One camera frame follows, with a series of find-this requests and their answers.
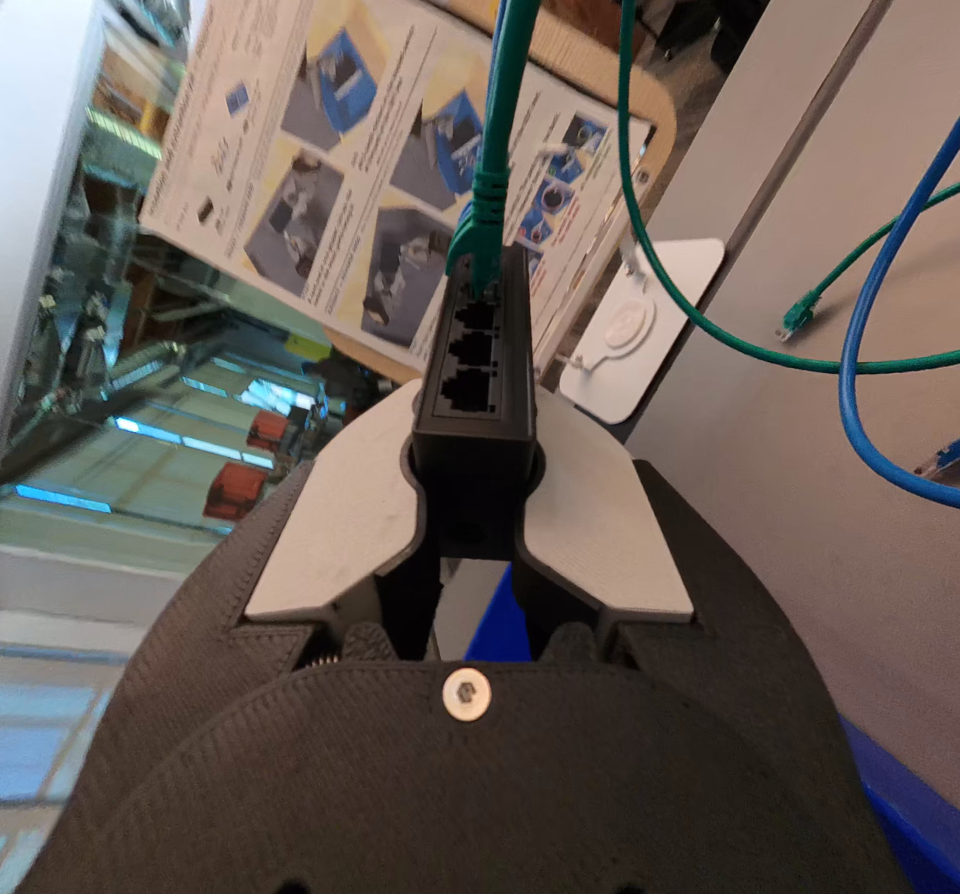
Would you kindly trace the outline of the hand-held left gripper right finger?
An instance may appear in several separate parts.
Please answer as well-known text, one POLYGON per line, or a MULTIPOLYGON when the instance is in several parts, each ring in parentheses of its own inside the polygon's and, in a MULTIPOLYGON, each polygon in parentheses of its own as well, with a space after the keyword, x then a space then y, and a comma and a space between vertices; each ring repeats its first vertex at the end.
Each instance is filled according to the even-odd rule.
POLYGON ((533 487, 511 579, 531 648, 585 624, 601 650, 622 624, 683 624, 694 605, 627 450, 545 390, 535 393, 533 487))

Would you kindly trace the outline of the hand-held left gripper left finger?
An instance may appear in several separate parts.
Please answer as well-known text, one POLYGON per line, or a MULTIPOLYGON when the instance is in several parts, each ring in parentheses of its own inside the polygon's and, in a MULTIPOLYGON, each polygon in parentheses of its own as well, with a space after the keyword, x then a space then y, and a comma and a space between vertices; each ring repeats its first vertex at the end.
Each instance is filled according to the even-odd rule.
POLYGON ((354 625, 378 623, 393 648, 429 648, 442 586, 438 536, 411 462, 421 387, 403 384, 313 460, 246 622, 318 626, 340 644, 354 625))

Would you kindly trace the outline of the black ethernet switch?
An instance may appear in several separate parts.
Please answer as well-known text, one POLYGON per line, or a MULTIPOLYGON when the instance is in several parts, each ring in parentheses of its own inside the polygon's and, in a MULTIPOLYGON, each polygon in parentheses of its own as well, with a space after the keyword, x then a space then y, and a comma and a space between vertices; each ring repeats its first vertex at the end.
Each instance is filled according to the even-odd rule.
POLYGON ((505 248, 481 293, 471 256, 447 280, 412 432, 439 554, 510 563, 537 451, 529 267, 505 248))

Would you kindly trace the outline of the blue plastic bin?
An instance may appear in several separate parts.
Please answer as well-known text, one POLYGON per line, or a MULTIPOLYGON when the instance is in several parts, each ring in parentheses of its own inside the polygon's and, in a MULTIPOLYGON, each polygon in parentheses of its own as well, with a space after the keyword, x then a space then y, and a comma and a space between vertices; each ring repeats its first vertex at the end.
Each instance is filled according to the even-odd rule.
MULTIPOLYGON (((465 659, 529 662, 525 618, 511 568, 493 590, 465 659)), ((862 788, 911 886, 921 893, 959 891, 959 812, 890 752, 841 718, 862 788)))

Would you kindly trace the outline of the red crate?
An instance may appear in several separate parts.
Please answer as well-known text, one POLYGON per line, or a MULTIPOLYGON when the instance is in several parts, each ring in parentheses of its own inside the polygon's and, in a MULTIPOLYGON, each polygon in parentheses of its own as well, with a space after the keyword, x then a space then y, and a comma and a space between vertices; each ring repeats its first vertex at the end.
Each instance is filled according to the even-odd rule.
POLYGON ((289 419, 277 412, 259 410, 246 434, 246 445, 252 449, 277 454, 289 426, 289 419))
POLYGON ((246 463, 226 463, 211 481, 202 516, 234 523, 257 506, 270 473, 246 463))

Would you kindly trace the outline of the white poster stand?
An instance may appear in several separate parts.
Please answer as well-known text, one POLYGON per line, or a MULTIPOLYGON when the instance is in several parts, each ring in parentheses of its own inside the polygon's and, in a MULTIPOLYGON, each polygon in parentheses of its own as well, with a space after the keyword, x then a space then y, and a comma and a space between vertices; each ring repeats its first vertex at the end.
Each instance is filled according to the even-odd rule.
POLYGON ((653 384, 687 316, 625 237, 621 263, 565 361, 558 393, 608 425, 628 420, 653 384))

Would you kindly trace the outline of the printed instruction sheet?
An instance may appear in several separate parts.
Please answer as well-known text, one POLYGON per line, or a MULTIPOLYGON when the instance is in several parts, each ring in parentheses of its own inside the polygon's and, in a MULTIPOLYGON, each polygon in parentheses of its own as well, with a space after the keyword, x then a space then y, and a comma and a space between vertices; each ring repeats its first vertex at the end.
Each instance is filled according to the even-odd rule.
MULTIPOLYGON (((490 56, 422 0, 208 0, 140 225, 408 382, 473 198, 490 56)), ((628 230, 615 109, 547 57, 519 88, 504 234, 532 265, 540 368, 628 230)))

